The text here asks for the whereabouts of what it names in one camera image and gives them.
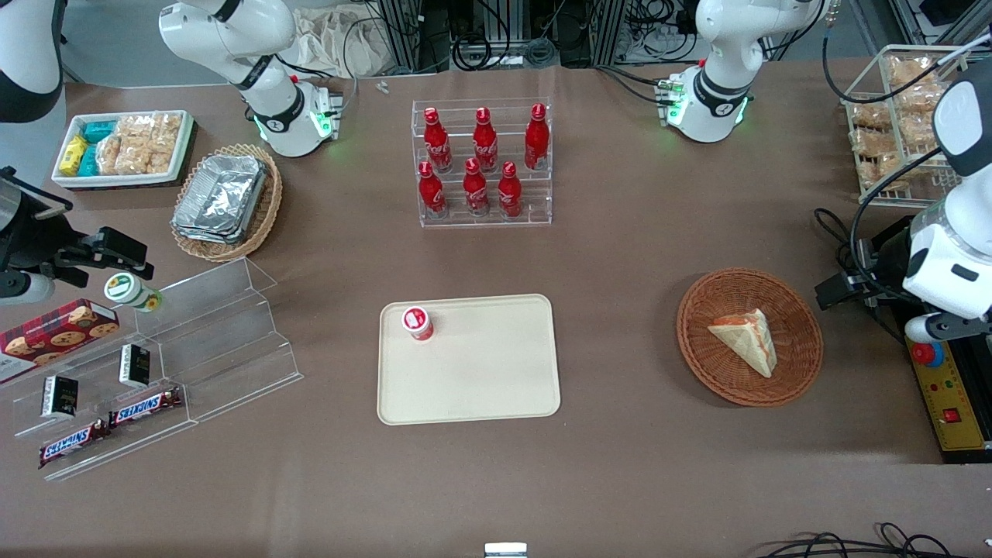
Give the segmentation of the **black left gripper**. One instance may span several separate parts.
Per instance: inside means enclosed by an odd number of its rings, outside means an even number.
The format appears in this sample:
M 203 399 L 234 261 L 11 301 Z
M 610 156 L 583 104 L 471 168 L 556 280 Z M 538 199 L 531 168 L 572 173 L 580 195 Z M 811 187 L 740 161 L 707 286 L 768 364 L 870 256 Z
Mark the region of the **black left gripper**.
M 822 311 L 861 305 L 871 308 L 893 304 L 914 304 L 914 296 L 903 289 L 908 259 L 872 259 L 866 271 L 877 283 L 865 283 L 857 273 L 841 271 L 815 287 L 815 299 Z

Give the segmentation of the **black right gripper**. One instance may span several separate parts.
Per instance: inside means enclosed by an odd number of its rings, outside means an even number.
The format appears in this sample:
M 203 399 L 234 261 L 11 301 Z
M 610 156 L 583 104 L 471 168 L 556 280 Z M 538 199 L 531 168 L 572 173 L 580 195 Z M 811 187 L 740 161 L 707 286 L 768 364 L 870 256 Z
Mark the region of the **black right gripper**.
M 22 181 L 16 170 L 4 167 L 2 181 L 3 273 L 56 267 L 56 279 L 84 280 L 85 269 L 113 269 L 143 280 L 153 279 L 153 265 L 146 263 L 146 245 L 113 227 L 100 227 L 86 237 L 86 245 L 110 261 L 90 261 L 81 241 L 84 234 L 72 229 L 67 213 L 71 201 Z

